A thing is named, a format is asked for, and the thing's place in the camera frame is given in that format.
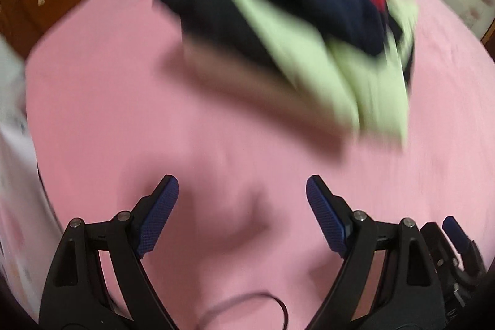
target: blue textured pad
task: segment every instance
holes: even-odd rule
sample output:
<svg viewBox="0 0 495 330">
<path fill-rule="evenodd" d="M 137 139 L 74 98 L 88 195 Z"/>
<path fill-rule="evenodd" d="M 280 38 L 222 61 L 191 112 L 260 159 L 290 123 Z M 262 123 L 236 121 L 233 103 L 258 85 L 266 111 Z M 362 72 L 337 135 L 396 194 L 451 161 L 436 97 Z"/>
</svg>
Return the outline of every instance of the blue textured pad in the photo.
<svg viewBox="0 0 495 330">
<path fill-rule="evenodd" d="M 179 182 L 171 177 L 140 228 L 139 245 L 136 250 L 140 258 L 151 252 L 157 244 L 168 216 L 179 197 Z"/>
<path fill-rule="evenodd" d="M 453 216 L 448 216 L 441 227 L 454 244 L 458 253 L 465 253 L 468 251 L 471 239 L 469 239 Z"/>
<path fill-rule="evenodd" d="M 344 258 L 347 252 L 345 228 L 312 178 L 306 182 L 306 196 L 330 249 Z"/>
</svg>

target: black cable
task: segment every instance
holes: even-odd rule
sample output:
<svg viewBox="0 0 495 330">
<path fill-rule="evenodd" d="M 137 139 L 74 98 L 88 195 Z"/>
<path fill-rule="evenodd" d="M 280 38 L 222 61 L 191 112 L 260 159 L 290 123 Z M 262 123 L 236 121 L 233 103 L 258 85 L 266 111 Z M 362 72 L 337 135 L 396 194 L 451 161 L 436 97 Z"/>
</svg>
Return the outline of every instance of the black cable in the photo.
<svg viewBox="0 0 495 330">
<path fill-rule="evenodd" d="M 214 319 L 216 319 L 220 314 L 224 313 L 225 311 L 227 311 L 229 309 L 232 309 L 234 306 L 240 305 L 243 302 L 246 302 L 246 301 L 249 301 L 250 299 L 255 299 L 255 298 L 273 299 L 276 303 L 278 303 L 282 309 L 283 314 L 284 314 L 284 325 L 282 327 L 282 330 L 287 330 L 287 327 L 289 326 L 289 311 L 287 310 L 287 307 L 285 306 L 284 302 L 282 302 L 281 299 L 277 298 L 276 296 L 274 296 L 274 295 L 272 295 L 266 291 L 253 292 L 250 294 L 243 294 L 243 295 L 235 296 L 235 297 L 228 299 L 224 302 L 220 302 L 217 306 L 211 308 L 209 311 L 207 311 L 203 315 L 203 317 L 200 319 L 199 323 L 196 325 L 195 330 L 203 330 Z"/>
</svg>

